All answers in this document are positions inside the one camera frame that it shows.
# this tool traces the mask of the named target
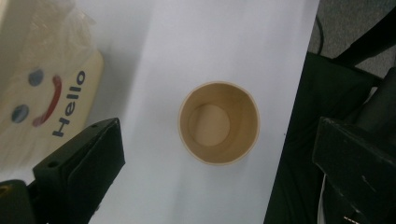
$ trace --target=black machine part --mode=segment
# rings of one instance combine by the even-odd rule
[[[334,197],[357,211],[359,223],[394,223],[395,146],[355,125],[322,118],[313,161],[327,176],[326,189],[332,188]]]
[[[28,187],[0,183],[0,223],[88,223],[124,164],[120,121],[95,123],[40,162]]]

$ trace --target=cup rim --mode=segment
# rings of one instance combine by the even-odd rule
[[[184,138],[183,138],[183,135],[182,135],[182,132],[181,132],[181,128],[180,128],[181,113],[182,113],[182,111],[183,111],[183,108],[184,108],[185,104],[186,104],[187,101],[190,99],[190,97],[192,96],[192,94],[195,93],[196,91],[200,90],[201,88],[205,87],[205,86],[209,86],[209,85],[213,85],[213,84],[225,84],[225,85],[228,85],[228,86],[237,88],[238,90],[240,90],[240,91],[242,91],[243,93],[245,93],[245,94],[247,95],[248,99],[250,100],[250,102],[253,104],[253,106],[254,106],[254,108],[255,108],[255,111],[256,111],[256,115],[257,115],[257,123],[258,123],[258,125],[257,125],[257,130],[256,130],[256,134],[255,134],[255,136],[254,136],[253,142],[251,143],[251,145],[248,147],[248,149],[247,149],[242,155],[240,155],[239,157],[237,157],[237,158],[235,158],[235,159],[233,159],[233,160],[231,160],[231,161],[226,161],[226,162],[210,162],[210,161],[204,161],[203,159],[201,159],[200,157],[198,157],[197,155],[195,155],[195,154],[191,151],[191,149],[189,148],[189,146],[187,145],[187,143],[185,142],[185,140],[184,140]],[[234,84],[234,83],[232,83],[232,82],[229,82],[229,81],[209,81],[209,82],[203,83],[203,84],[201,84],[201,85],[195,87],[195,88],[194,88],[192,91],[190,91],[189,94],[187,94],[187,96],[184,98],[183,103],[181,104],[180,109],[178,110],[177,128],[178,128],[178,135],[179,135],[179,137],[180,137],[180,139],[181,139],[181,141],[182,141],[182,143],[183,143],[183,145],[184,145],[184,148],[186,148],[186,149],[190,152],[190,154],[191,154],[195,159],[197,159],[198,161],[201,161],[201,162],[203,162],[203,163],[205,163],[205,164],[215,165],[215,166],[222,166],[222,165],[228,165],[228,164],[232,164],[232,163],[235,163],[235,162],[237,162],[237,161],[242,160],[242,158],[244,158],[244,157],[250,152],[250,150],[254,148],[254,146],[256,145],[256,143],[257,143],[257,141],[258,141],[258,139],[259,139],[259,134],[260,134],[260,129],[261,129],[261,120],[260,120],[260,113],[259,113],[259,109],[258,109],[258,107],[257,107],[257,104],[256,104],[256,102],[254,101],[252,95],[251,95],[248,91],[246,91],[246,90],[245,90],[244,88],[242,88],[241,86],[238,86],[238,85],[236,85],[236,84]]]

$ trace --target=smiley face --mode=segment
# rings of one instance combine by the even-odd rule
[[[36,69],[28,75],[28,83],[31,87],[38,87],[44,80],[44,72],[42,69]],[[34,127],[39,127],[43,123],[45,123],[53,111],[55,110],[56,105],[59,102],[59,98],[61,97],[62,92],[62,80],[59,76],[54,76],[52,78],[52,83],[54,86],[54,93],[52,99],[50,100],[49,106],[47,109],[38,117],[33,119],[32,125]],[[18,105],[14,108],[11,114],[11,120],[14,123],[22,123],[29,116],[29,106],[27,104]]]

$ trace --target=dark floor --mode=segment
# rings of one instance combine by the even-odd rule
[[[318,17],[324,33],[321,55],[336,57],[395,6],[396,0],[321,0],[318,7]],[[315,23],[308,51],[317,52],[319,42],[319,29]],[[396,46],[357,67],[383,77],[395,65]]]

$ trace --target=white paper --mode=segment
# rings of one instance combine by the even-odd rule
[[[105,73],[89,123],[119,117],[126,165],[91,223],[262,223],[318,0],[80,0]],[[177,130],[195,87],[247,90],[261,132],[242,160],[196,160]]]

